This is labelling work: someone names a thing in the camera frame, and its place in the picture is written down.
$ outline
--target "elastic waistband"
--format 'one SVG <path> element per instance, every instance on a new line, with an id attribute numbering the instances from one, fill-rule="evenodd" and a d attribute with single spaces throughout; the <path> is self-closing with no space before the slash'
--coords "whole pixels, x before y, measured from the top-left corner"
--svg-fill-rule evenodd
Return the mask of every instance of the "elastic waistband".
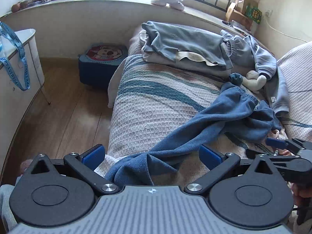
<path id="1" fill-rule="evenodd" d="M 252 100 L 255 105 L 258 104 L 258 99 L 255 96 L 252 96 L 250 94 L 248 94 L 246 91 L 244 91 L 243 89 L 241 89 L 240 87 L 236 86 L 237 90 L 239 91 L 239 93 L 241 94 L 242 97 L 247 97 L 250 100 Z"/>

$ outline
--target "lanyard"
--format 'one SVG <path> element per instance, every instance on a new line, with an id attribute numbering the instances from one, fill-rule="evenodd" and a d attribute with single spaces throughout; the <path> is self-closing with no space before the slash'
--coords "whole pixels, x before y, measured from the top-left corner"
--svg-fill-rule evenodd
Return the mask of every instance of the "lanyard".
<path id="1" fill-rule="evenodd" d="M 7 40 L 9 40 L 12 45 L 14 45 L 19 53 L 19 57 L 24 64 L 24 81 L 25 81 L 25 88 L 21 85 L 21 82 L 19 81 L 18 77 L 16 76 L 12 65 L 10 61 L 6 57 L 0 57 L 0 64 L 2 63 L 4 68 L 7 71 L 7 74 L 11 78 L 12 82 L 20 88 L 22 91 L 28 90 L 30 88 L 30 79 L 29 79 L 29 73 L 28 73 L 28 66 L 27 61 L 25 57 L 25 50 L 23 47 L 23 43 L 20 41 L 20 39 L 17 37 L 15 32 L 8 27 L 5 23 L 0 22 L 0 36 L 3 36 Z"/>

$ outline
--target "windowsill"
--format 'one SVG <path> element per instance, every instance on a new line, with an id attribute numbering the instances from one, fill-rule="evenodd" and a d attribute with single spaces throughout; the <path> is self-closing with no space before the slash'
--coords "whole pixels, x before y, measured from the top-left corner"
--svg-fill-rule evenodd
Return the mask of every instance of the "windowsill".
<path id="1" fill-rule="evenodd" d="M 120 1 L 120 2 L 132 2 L 132 3 L 140 3 L 140 4 L 147 4 L 150 6 L 156 6 L 156 5 L 151 4 L 151 0 L 54 0 L 54 1 L 51 1 L 48 3 L 39 4 L 39 5 L 35 5 L 33 7 L 26 8 L 26 9 L 20 10 L 20 11 L 15 12 L 15 13 L 21 13 L 23 11 L 32 10 L 32 9 L 35 9 L 35 8 L 41 7 L 41 6 L 51 6 L 51 5 L 58 4 L 58 3 L 82 2 L 82 1 L 86 1 L 86 2 L 87 1 L 99 1 L 99 2 L 102 2 L 102 1 Z M 168 5 L 165 8 L 168 10 L 173 10 Z M 220 27 L 220 28 L 230 32 L 231 34 L 240 35 L 240 33 L 235 31 L 232 27 L 222 23 L 221 19 L 216 18 L 216 17 L 209 15 L 207 13 L 198 11 L 198 10 L 190 8 L 190 7 L 185 7 L 184 11 L 181 11 L 181 13 L 187 13 L 187 14 L 192 15 L 194 17 L 200 18 L 200 20 L 205 21 L 207 23 L 210 23 L 212 25 L 215 25 L 217 27 Z M 7 13 L 3 17 L 8 16 L 10 14 L 12 14 L 12 12 Z"/>

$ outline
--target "cabinet door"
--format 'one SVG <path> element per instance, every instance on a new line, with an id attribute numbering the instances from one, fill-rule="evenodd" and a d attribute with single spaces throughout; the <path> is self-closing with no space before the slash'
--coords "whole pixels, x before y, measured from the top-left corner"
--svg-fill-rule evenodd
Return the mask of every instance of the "cabinet door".
<path id="1" fill-rule="evenodd" d="M 21 122 L 29 104 L 40 89 L 40 83 L 35 71 L 29 45 L 25 47 L 26 59 L 30 77 L 30 89 L 20 90 L 11 81 L 5 68 L 0 69 L 0 170 L 2 170 L 7 151 L 11 141 Z M 21 81 L 24 84 L 24 68 L 15 54 L 10 63 Z"/>

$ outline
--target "blue box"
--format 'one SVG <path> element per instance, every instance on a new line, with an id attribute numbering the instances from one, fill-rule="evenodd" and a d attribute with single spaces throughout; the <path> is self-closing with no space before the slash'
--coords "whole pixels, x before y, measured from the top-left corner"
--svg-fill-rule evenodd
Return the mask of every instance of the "blue box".
<path id="1" fill-rule="evenodd" d="M 80 82 L 106 89 L 120 63 L 128 56 L 122 45 L 98 43 L 79 57 Z"/>

